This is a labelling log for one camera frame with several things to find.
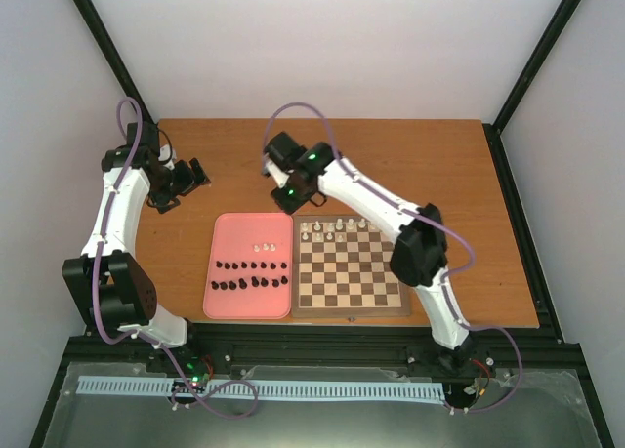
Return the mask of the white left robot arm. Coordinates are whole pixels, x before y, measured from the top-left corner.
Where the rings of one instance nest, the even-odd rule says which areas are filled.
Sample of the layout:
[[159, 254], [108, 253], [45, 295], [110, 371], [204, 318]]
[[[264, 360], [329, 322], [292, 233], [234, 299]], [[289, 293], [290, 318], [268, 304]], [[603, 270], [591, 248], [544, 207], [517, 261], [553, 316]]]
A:
[[102, 160], [103, 196], [93, 231], [62, 277], [86, 325], [120, 338], [144, 336], [182, 372], [196, 370], [203, 348], [188, 339], [188, 321], [166, 310], [156, 287], [135, 258], [143, 207], [165, 214], [182, 197], [210, 182], [200, 162], [178, 159], [158, 126], [131, 123], [127, 142]]

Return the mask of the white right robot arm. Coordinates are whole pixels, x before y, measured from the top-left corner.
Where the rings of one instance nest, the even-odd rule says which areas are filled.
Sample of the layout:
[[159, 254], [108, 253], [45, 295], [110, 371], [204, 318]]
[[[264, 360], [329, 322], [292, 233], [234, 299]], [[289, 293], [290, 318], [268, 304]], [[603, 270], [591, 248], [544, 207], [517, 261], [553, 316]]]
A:
[[407, 313], [414, 291], [434, 340], [425, 361], [443, 374], [459, 374], [472, 342], [448, 280], [439, 209], [393, 195], [328, 143], [306, 148], [281, 132], [265, 139], [262, 163], [264, 176], [276, 183], [271, 197], [284, 213], [294, 214], [317, 196], [353, 210], [347, 217], [294, 220], [293, 315]]

